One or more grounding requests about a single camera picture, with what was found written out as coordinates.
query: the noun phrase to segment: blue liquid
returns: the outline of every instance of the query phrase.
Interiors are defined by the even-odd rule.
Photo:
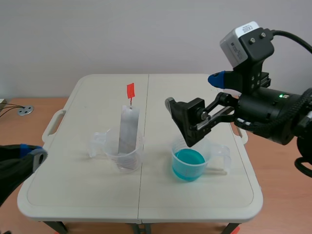
[[[188,164],[201,164],[205,162],[204,157],[197,151],[192,149],[183,149],[176,152],[175,156],[180,159],[182,162]],[[173,172],[181,179],[186,181],[193,181],[199,178],[202,174],[201,166],[192,167],[185,165],[177,160],[173,162],[172,165]]]

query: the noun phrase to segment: white wall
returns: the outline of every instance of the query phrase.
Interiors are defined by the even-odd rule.
[[[88,74],[230,70],[219,41],[255,20],[312,43],[310,0],[2,0],[0,97],[70,95]],[[312,87],[312,55],[273,40],[272,88]]]

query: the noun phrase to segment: white table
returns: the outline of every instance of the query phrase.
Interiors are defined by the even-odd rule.
[[[146,140],[144,161],[141,169],[120,174],[107,159],[90,159],[87,148],[92,133],[119,125],[121,106],[129,103],[126,85],[132,82],[133,105],[140,108],[139,129]],[[24,182],[18,196],[20,211],[53,228],[54,221],[238,224],[252,219],[261,210],[263,197],[242,140],[229,124],[217,125],[207,136],[230,148],[229,175],[203,175],[186,183],[170,169],[170,143],[179,131],[164,100],[188,102],[200,97],[208,105],[216,94],[207,75],[200,74],[82,78],[42,136],[49,156]]]

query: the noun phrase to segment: wooden floor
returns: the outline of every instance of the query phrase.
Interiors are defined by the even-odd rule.
[[[32,104],[32,114],[19,117],[12,110],[0,118],[0,144],[43,145],[41,135],[53,114],[66,98],[14,99],[14,104]],[[264,204],[260,214],[242,224],[239,234],[312,233],[312,179],[293,165],[300,155],[296,141],[287,146],[249,134],[246,149],[262,187]],[[0,207],[0,230],[13,234],[54,234],[42,222],[30,221],[17,208],[16,189]],[[226,224],[162,223],[153,224],[154,234],[219,234]],[[70,234],[131,234],[126,224],[66,223]]]

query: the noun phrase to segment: cup handle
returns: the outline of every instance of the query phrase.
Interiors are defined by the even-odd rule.
[[[95,157],[99,151],[103,152],[103,145],[105,141],[106,141],[106,133],[94,133],[93,139],[89,141],[89,157],[90,158]]]
[[[225,145],[211,145],[211,159],[214,157],[223,158],[223,170],[228,174],[231,169],[230,149]]]

